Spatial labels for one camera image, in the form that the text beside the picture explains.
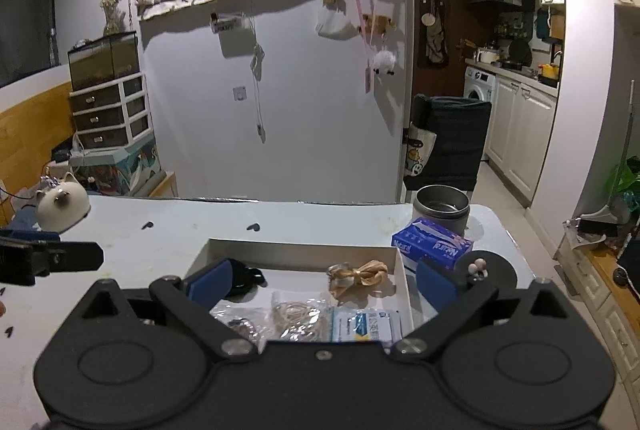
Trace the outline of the black hair scrunchie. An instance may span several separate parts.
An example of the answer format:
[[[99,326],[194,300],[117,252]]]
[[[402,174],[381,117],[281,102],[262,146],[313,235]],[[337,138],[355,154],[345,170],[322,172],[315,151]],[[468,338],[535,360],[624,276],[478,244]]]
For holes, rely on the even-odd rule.
[[[249,294],[256,287],[265,287],[267,280],[258,268],[252,268],[245,263],[230,259],[232,282],[227,298],[240,298]]]

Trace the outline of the white cat-shaped ceramic jar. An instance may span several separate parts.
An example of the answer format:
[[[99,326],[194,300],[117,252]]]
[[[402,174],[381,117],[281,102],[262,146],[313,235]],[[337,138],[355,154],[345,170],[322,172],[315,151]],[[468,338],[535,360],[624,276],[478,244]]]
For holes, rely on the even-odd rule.
[[[63,233],[90,213],[89,195],[71,172],[36,192],[36,218],[45,232]]]

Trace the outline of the blue tissue pack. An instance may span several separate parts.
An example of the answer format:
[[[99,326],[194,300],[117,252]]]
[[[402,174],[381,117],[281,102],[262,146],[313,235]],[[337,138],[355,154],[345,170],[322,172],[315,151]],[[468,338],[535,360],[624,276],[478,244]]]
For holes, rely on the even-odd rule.
[[[416,271],[422,259],[451,270],[473,249],[473,242],[427,218],[416,218],[392,236],[392,245],[402,254],[404,265]]]

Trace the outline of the beige satin bow scrunchie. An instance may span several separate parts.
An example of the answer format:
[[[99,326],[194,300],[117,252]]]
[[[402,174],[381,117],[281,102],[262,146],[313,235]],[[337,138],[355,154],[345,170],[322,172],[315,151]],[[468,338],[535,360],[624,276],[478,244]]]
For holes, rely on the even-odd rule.
[[[388,275],[388,266],[380,260],[369,260],[360,267],[352,267],[348,262],[331,265],[326,270],[329,277],[329,293],[340,299],[354,287],[370,288],[381,285]]]

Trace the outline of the white shallow cardboard box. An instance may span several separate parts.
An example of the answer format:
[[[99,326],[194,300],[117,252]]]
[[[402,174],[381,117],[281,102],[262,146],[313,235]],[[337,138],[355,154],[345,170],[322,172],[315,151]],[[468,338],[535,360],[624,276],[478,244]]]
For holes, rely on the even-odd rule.
[[[401,320],[401,338],[413,330],[405,267],[399,251],[393,247],[210,239],[186,277],[224,259],[239,260],[258,268],[264,273],[267,285],[256,287],[240,298],[226,296],[214,309],[206,311],[257,346],[265,346],[269,340],[333,342],[333,308],[396,311]],[[369,260],[386,263],[387,279],[370,288],[354,287],[340,299],[334,299],[329,293],[326,270],[344,262],[356,268]]]

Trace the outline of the round grey metal tin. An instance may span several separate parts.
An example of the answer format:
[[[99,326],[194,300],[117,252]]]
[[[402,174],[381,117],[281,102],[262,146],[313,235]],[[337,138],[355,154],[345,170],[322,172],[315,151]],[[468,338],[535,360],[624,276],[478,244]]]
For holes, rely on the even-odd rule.
[[[425,218],[457,235],[463,235],[471,203],[469,196],[456,187],[431,184],[416,192],[412,207],[413,219]]]

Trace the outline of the blue white wet-wipe packet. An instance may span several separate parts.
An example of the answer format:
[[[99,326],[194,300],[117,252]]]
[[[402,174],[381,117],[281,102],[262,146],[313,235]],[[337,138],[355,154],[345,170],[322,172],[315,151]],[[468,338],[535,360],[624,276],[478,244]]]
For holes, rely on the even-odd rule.
[[[331,340],[333,342],[392,343],[399,340],[401,336],[401,320],[396,311],[332,309]]]

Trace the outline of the black chair with cover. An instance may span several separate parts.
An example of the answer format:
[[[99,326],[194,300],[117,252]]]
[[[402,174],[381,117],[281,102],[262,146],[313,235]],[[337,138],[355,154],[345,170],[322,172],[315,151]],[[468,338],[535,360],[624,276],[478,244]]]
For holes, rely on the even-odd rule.
[[[491,108],[490,101],[417,94],[411,126],[434,133],[435,143],[418,173],[408,169],[404,178],[407,190],[441,184],[473,192],[485,153]]]

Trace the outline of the cartoon tote bag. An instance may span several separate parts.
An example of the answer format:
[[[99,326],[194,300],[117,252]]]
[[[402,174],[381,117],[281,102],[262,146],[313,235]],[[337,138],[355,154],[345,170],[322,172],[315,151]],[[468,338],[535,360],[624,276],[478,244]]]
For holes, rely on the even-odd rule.
[[[410,124],[404,135],[406,176],[416,177],[420,175],[431,157],[436,139],[436,133]]]

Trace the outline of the white drawer cabinet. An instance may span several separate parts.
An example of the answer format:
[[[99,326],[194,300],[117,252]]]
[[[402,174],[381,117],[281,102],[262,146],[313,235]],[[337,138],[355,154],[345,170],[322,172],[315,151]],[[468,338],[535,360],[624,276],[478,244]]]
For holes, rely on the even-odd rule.
[[[153,131],[143,73],[72,91],[68,96],[75,135],[84,150],[131,145]]]

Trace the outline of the glass fish tank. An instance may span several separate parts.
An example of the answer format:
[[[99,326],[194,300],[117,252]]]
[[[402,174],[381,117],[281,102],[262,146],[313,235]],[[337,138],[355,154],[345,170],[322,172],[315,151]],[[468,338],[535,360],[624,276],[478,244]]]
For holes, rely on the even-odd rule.
[[[134,32],[107,35],[67,52],[70,82],[79,91],[140,71]]]

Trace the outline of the white washing machine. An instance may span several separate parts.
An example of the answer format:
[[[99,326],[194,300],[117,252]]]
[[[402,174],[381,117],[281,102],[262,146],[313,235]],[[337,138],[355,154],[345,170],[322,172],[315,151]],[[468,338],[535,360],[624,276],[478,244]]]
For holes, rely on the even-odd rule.
[[[468,99],[494,102],[496,75],[468,65],[465,68],[464,96]]]

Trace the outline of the green plastic bag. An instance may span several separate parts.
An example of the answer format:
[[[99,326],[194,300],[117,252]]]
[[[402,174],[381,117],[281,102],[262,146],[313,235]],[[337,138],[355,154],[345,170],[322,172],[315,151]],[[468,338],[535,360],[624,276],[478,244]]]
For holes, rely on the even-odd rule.
[[[617,165],[608,176],[604,186],[606,196],[623,198],[631,202],[639,200],[639,160],[629,158]]]

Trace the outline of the white fluffy sheep toy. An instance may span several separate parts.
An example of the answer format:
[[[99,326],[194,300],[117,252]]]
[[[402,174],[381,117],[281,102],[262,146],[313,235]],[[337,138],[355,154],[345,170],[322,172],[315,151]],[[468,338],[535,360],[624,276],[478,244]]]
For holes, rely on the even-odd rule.
[[[371,70],[375,75],[394,75],[396,64],[396,54],[390,50],[383,49],[373,56]]]

